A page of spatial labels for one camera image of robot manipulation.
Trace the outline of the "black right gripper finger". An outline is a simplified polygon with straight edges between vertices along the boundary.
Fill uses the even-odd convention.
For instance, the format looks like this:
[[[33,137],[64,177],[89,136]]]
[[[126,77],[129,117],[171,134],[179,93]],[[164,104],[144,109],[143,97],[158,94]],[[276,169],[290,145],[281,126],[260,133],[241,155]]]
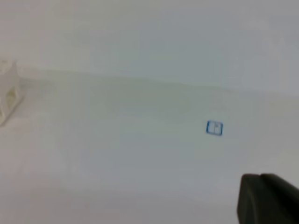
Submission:
[[[275,174],[244,174],[236,211],[240,224],[297,224],[299,189]]]

